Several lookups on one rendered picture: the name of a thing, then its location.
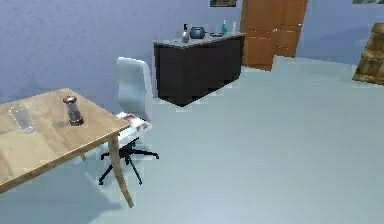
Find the red and white item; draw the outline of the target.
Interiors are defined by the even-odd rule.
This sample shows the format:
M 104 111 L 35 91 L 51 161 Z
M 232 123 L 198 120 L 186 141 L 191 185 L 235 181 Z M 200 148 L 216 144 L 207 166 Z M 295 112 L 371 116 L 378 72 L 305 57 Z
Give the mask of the red and white item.
M 130 123 L 130 127 L 136 131 L 144 130 L 148 127 L 149 123 L 133 114 L 123 116 L 123 119 Z

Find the black cabinet with grey top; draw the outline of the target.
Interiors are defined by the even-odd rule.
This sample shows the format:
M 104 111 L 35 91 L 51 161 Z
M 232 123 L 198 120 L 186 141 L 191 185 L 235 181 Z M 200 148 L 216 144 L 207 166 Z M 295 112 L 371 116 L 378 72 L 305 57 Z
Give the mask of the black cabinet with grey top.
M 243 33 L 154 43 L 157 95 L 184 107 L 231 82 L 241 73 Z

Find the clear glass tumbler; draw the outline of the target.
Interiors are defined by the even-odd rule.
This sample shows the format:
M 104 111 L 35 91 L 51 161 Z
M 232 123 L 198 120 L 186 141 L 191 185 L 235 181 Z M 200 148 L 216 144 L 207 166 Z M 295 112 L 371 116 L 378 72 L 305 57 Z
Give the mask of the clear glass tumbler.
M 29 107 L 25 104 L 19 104 L 9 109 L 13 120 L 18 125 L 23 133 L 32 133 L 35 129 L 32 116 L 29 112 Z

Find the orange wooden door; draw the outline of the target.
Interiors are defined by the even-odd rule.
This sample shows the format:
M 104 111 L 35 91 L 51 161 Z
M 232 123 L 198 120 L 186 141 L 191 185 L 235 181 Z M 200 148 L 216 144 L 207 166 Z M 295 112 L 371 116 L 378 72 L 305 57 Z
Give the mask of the orange wooden door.
M 296 57 L 308 0 L 243 0 L 244 66 L 271 71 L 275 56 Z M 279 32 L 272 33 L 274 28 Z

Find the framed wall picture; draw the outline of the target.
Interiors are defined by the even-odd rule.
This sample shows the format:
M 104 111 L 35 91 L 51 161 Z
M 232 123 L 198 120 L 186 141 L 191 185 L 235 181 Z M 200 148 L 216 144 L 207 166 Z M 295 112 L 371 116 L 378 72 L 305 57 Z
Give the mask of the framed wall picture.
M 237 0 L 210 0 L 210 7 L 236 7 Z

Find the brown wooden furniture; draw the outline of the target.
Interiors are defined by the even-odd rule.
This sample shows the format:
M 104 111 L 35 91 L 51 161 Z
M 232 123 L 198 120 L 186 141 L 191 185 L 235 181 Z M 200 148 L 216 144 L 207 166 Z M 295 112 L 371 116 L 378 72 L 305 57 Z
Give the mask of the brown wooden furniture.
M 374 24 L 353 80 L 384 86 L 384 23 Z

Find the white swivel office chair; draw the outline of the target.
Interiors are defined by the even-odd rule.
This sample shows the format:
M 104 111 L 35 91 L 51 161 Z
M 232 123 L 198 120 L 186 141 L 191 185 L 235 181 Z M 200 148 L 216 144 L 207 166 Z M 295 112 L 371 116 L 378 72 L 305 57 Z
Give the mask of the white swivel office chair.
M 122 109 L 117 114 L 117 117 L 123 119 L 123 116 L 133 114 L 149 123 L 148 127 L 141 131 L 136 131 L 129 126 L 119 136 L 121 141 L 119 157 L 125 161 L 126 165 L 131 165 L 139 184 L 142 184 L 141 177 L 131 159 L 131 155 L 151 155 L 156 159 L 159 158 L 158 153 L 136 148 L 136 142 L 139 140 L 139 137 L 152 128 L 153 91 L 150 68 L 142 60 L 119 57 L 117 59 L 117 74 L 119 81 L 118 101 Z

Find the light wooden table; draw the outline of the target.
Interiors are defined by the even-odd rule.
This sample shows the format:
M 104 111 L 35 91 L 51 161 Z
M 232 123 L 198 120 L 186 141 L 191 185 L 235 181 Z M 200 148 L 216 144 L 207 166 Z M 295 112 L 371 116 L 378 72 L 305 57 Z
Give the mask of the light wooden table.
M 84 119 L 80 126 L 69 124 L 63 98 L 74 95 Z M 9 109 L 25 104 L 35 130 L 24 133 Z M 0 194 L 21 185 L 75 157 L 106 143 L 114 175 L 129 205 L 133 200 L 119 158 L 119 134 L 130 124 L 79 93 L 62 88 L 0 105 Z

